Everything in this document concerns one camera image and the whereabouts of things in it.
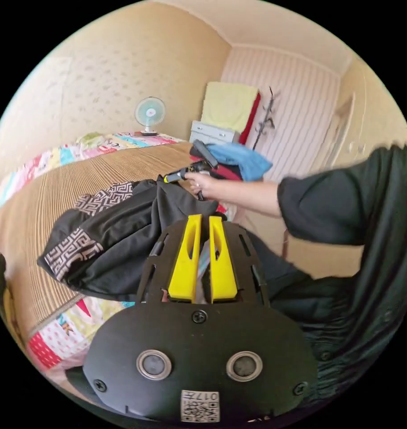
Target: dresser drawer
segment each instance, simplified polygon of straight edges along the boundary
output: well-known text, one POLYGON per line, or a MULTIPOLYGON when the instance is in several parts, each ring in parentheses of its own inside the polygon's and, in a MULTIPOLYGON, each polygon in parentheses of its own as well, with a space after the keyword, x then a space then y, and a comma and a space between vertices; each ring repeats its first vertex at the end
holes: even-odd
POLYGON ((193 143, 194 140, 200 140, 202 143, 208 144, 209 139, 210 137, 208 135, 197 133, 195 131, 192 131, 190 135, 190 143, 193 143))
POLYGON ((223 128, 218 128, 213 125, 203 124, 199 121, 193 121, 191 131, 208 135, 215 139, 222 140, 226 143, 236 143, 240 137, 240 134, 234 130, 225 130, 223 128))
POLYGON ((232 142, 226 142, 224 140, 216 139, 215 137, 209 137, 208 143, 206 144, 229 144, 232 142))

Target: fan base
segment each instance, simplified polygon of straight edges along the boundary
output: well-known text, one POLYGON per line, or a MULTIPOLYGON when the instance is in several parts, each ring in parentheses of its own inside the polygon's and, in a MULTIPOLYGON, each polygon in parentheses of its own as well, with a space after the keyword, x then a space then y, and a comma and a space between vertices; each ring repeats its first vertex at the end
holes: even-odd
POLYGON ((155 131, 141 131, 141 135, 143 135, 144 137, 151 137, 154 135, 159 135, 159 133, 155 131))

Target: coat rack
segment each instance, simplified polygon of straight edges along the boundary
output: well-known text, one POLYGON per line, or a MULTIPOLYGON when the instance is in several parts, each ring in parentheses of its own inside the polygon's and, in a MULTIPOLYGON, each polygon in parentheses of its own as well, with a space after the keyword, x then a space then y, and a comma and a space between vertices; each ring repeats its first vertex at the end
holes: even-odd
POLYGON ((256 131, 258 131, 257 134, 257 138, 256 141, 254 143, 254 146, 252 147, 252 150, 255 150, 258 140, 260 139, 261 135, 266 135, 267 132, 264 130, 266 128, 266 125, 269 124, 270 128, 275 128, 275 124, 273 123, 273 119, 272 119, 272 108, 273 108, 273 103, 274 101, 279 97, 279 95, 281 94, 280 91, 278 91, 276 94, 273 93, 272 88, 269 86, 270 89, 270 100, 269 100, 269 104, 267 105, 267 107, 263 106, 263 110, 266 111, 266 115, 263 119, 262 122, 259 122, 259 128, 255 128, 256 131))

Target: hand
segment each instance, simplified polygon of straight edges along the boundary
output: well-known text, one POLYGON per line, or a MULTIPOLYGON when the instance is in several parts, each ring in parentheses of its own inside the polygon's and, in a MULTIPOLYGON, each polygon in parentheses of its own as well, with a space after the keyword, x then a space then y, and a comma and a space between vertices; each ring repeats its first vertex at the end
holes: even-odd
POLYGON ((214 189, 218 179, 204 173, 187 173, 185 178, 190 181, 191 191, 194 195, 201 191, 204 198, 214 199, 214 189))

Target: electric fan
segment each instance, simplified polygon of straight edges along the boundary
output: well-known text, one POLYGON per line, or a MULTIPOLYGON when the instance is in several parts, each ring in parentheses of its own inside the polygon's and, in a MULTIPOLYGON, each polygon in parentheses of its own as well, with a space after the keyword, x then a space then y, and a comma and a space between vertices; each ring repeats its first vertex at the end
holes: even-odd
POLYGON ((158 133, 153 131, 151 127, 160 124, 164 119, 165 113, 166 107, 159 98, 147 97, 139 102, 135 109, 135 119, 145 127, 141 134, 157 135, 158 133))

